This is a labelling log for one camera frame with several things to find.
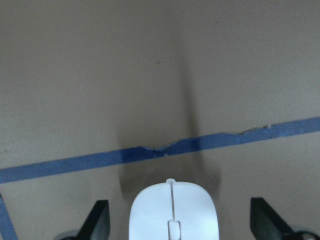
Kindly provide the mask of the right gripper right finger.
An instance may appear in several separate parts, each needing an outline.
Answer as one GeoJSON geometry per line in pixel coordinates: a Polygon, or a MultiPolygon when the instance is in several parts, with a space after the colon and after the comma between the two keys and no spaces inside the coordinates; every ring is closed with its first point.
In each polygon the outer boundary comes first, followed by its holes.
{"type": "Polygon", "coordinates": [[[250,199],[250,230],[256,240],[297,240],[291,227],[262,197],[250,199]]]}

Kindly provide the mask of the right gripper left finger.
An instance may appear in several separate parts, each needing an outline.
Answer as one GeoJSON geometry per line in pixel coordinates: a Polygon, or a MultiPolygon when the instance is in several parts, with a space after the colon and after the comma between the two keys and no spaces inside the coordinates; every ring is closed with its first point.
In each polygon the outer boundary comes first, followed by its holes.
{"type": "Polygon", "coordinates": [[[84,224],[77,233],[76,240],[107,240],[111,232],[108,200],[95,202],[84,224]]]}

